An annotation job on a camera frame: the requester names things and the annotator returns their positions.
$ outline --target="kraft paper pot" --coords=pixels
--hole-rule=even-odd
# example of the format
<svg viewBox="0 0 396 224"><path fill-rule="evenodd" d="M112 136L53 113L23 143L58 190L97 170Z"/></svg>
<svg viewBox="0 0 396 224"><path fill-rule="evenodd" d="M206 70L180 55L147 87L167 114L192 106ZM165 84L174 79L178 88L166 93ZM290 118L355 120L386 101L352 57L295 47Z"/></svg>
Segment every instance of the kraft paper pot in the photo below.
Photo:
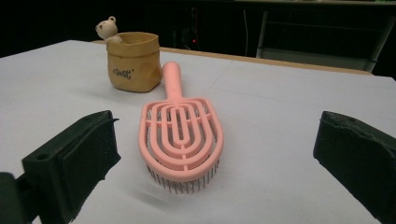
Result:
<svg viewBox="0 0 396 224"><path fill-rule="evenodd" d="M106 45L111 84L123 91L151 91L163 79L158 36L141 32L119 36L121 43Z"/></svg>

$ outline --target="hairbrush head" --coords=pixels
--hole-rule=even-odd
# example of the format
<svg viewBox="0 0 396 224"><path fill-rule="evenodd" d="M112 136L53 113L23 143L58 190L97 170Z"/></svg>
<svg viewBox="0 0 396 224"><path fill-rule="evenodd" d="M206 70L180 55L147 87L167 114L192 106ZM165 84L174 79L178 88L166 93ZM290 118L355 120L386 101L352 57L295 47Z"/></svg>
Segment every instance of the hairbrush head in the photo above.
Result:
<svg viewBox="0 0 396 224"><path fill-rule="evenodd" d="M143 107L139 148L152 177L164 188L204 188L219 168L224 145L216 112L205 98L182 97L177 63L163 66L167 100Z"/></svg>

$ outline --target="dark background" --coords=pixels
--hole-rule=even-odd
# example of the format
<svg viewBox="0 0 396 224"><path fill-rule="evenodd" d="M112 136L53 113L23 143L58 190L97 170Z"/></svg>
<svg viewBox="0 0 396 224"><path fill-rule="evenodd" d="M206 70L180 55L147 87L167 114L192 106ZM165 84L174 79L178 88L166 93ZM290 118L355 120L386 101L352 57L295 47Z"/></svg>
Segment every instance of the dark background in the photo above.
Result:
<svg viewBox="0 0 396 224"><path fill-rule="evenodd" d="M117 18L120 33L154 33L162 47L255 57L262 12L268 10L265 48L368 59L396 15L395 7L233 1L53 1L0 10L0 57L69 39L98 40L94 27L109 16ZM377 76L396 77L395 29L373 71Z"/></svg>

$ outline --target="pink hairbrush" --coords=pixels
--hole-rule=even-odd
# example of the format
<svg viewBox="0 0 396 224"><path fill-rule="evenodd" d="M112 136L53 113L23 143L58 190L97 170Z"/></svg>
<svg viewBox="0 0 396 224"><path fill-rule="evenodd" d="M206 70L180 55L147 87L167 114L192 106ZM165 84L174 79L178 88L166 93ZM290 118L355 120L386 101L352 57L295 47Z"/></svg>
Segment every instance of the pink hairbrush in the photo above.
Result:
<svg viewBox="0 0 396 224"><path fill-rule="evenodd" d="M205 98L184 98L180 67L163 66L167 99L144 105L139 148L148 171L165 189L205 188L219 168L224 146L218 116Z"/></svg>

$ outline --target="bear ear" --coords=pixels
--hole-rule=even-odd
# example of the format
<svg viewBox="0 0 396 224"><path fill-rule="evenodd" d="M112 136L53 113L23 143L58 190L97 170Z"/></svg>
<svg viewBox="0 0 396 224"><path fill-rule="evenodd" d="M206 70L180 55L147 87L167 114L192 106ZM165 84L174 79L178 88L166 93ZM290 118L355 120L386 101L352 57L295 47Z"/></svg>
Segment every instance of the bear ear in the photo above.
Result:
<svg viewBox="0 0 396 224"><path fill-rule="evenodd" d="M108 20L109 20L109 21L112 21L112 22L114 22L114 23L116 23L116 18L113 17L113 16L109 17Z"/></svg>

